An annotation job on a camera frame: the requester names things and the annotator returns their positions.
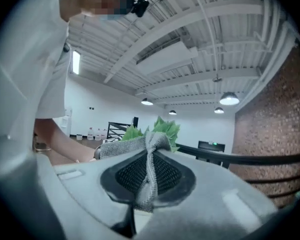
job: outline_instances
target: light fixture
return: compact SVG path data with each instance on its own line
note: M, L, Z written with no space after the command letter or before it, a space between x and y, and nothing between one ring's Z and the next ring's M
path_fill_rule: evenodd
M237 95L233 92L226 92L222 95L220 99L220 104L226 106L232 106L238 104L240 101Z
M72 53L72 70L73 73L79 74L79 65L80 65L80 53L77 51L73 51Z
M169 112L169 115L173 115L173 116L175 116L177 114L177 112L176 111L174 111L174 110L171 110L170 112Z
M218 74L216 74L216 77L214 78L214 79L212 79L212 81L214 82L214 83L219 83L219 82L221 82L223 79L221 78L221 77L219 77L218 76Z
M153 103L152 103L150 100L148 100L147 98L144 98L144 99L141 101L141 103L142 103L143 105L147 105L147 106L153 105Z
M217 107L217 108L214 110L214 113L216 113L216 114L223 114L223 113L224 113L224 110L223 110L221 107Z

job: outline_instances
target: gray cloth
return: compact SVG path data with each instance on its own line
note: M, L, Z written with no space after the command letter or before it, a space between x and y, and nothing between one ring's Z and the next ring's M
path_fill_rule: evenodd
M136 194L135 208L152 212L152 202L158 196L157 177L154 166L154 151L165 149L170 151L170 143L166 134L148 131L146 136L131 140L108 142L101 146L100 159L122 155L135 150L146 149L146 176Z

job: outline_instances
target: white shirt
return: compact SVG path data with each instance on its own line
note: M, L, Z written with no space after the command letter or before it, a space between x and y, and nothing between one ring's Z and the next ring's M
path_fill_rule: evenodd
M23 0L0 33L0 136L31 148L35 118L65 114L70 54L59 0Z

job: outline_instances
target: white ceiling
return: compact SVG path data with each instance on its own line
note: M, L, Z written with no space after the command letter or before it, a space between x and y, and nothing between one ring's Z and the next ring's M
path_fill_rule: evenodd
M148 1L142 18L128 14L101 21L79 15L70 21L69 41L81 53L80 74L178 108L217 104L224 92L247 100L263 74L278 70L269 63L286 45L287 39L280 41L286 14L275 0ZM137 69L140 58L179 37L199 51L191 64L151 76ZM223 81L212 81L216 73Z

